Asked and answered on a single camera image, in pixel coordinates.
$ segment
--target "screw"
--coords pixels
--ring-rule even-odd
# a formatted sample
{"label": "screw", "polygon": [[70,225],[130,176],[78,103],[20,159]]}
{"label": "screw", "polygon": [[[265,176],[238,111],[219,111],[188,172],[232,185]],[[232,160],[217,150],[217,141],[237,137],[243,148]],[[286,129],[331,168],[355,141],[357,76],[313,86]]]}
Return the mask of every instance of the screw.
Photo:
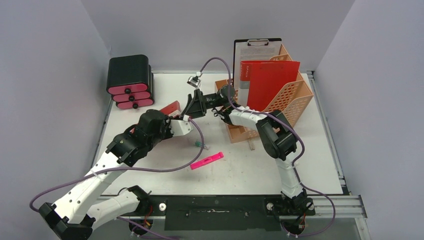
{"label": "screw", "polygon": [[266,209],[271,211],[273,208],[274,208],[274,204],[272,202],[268,202],[268,204],[266,205]]}
{"label": "screw", "polygon": [[165,203],[163,203],[163,202],[162,202],[161,204],[159,204],[159,210],[160,210],[160,211],[162,211],[162,212],[163,212],[163,211],[165,211],[166,209],[167,209],[167,205],[166,205]]}

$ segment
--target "red object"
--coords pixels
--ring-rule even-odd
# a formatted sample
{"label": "red object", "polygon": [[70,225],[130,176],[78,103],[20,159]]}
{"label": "red object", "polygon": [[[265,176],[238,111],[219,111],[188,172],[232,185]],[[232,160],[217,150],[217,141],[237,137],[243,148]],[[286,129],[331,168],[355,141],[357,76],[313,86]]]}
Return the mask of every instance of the red object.
{"label": "red object", "polygon": [[133,92],[130,94],[119,94],[119,95],[114,95],[112,96],[112,99],[115,102],[133,102],[135,100],[140,100],[140,99],[148,99],[150,98],[151,94],[148,91],[140,91],[140,92]]}
{"label": "red object", "polygon": [[195,163],[192,163],[190,165],[191,170],[195,170],[197,168],[200,168],[201,166],[205,166],[206,164],[210,164],[218,159],[222,159],[224,157],[224,154],[222,151],[218,152],[217,154],[214,154],[212,156],[208,156],[200,161],[197,161]]}
{"label": "red object", "polygon": [[125,94],[125,89],[129,89],[131,93],[146,91],[148,86],[144,83],[136,83],[132,85],[113,86],[107,89],[112,95]]}
{"label": "red object", "polygon": [[153,102],[154,101],[152,99],[147,98],[135,101],[117,102],[116,106],[120,109],[137,109],[139,107],[150,106]]}
{"label": "red object", "polygon": [[298,61],[241,61],[240,80],[250,81],[247,106],[263,111],[287,83],[296,81]]}
{"label": "red object", "polygon": [[166,115],[170,115],[177,110],[181,112],[181,107],[180,107],[179,101],[174,101],[173,103],[169,104],[168,106],[162,108],[160,111],[162,113],[166,114]]}

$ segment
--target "small green object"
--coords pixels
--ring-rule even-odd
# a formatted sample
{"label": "small green object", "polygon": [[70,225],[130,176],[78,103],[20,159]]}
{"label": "small green object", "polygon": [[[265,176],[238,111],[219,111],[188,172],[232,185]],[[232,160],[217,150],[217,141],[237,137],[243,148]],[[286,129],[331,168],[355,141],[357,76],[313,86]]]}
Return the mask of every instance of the small green object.
{"label": "small green object", "polygon": [[[194,145],[196,145],[196,147],[199,147],[199,148],[201,148],[201,147],[202,147],[202,143],[201,143],[200,141],[196,141],[196,142],[194,143]],[[209,146],[208,146],[208,145],[206,145],[206,144],[204,144],[204,145],[203,145],[203,149],[209,150]]]}

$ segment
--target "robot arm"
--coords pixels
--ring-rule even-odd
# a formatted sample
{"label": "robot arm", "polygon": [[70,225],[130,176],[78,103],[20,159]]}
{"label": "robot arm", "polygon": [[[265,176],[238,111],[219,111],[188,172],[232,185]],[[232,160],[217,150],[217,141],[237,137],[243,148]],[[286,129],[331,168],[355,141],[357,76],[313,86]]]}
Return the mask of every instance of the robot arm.
{"label": "robot arm", "polygon": [[[214,115],[227,124],[258,131],[266,152],[277,163],[284,201],[293,209],[304,208],[310,199],[307,199],[305,190],[296,178],[292,162],[286,160],[288,154],[296,151],[296,138],[264,114],[234,110],[228,102],[228,92],[233,104],[243,110],[233,100],[235,91],[229,85],[223,86],[217,93],[207,95],[203,95],[197,88],[193,97],[191,94],[188,96],[188,104],[181,116],[169,117],[158,110],[147,110],[137,124],[115,136],[107,146],[99,161],[87,173],[94,174],[94,177],[78,183],[54,203],[44,203],[39,213],[62,240],[86,240],[93,230],[125,213],[146,214],[151,205],[149,195],[139,186],[130,187],[121,195],[94,204],[107,187],[125,172],[106,170],[132,167],[162,140],[188,134],[193,130],[188,116],[193,119],[203,117],[208,109],[212,109]],[[280,111],[270,114],[289,125]]]}

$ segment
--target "red book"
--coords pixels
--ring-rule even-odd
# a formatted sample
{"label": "red book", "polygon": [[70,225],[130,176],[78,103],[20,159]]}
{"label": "red book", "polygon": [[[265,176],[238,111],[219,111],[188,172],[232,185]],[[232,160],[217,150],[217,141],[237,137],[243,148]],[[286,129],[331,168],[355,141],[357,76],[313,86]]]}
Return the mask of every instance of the red book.
{"label": "red book", "polygon": [[300,65],[298,61],[241,61],[240,87],[244,89],[238,90],[238,99],[247,87],[247,106],[265,110],[284,85],[296,81]]}

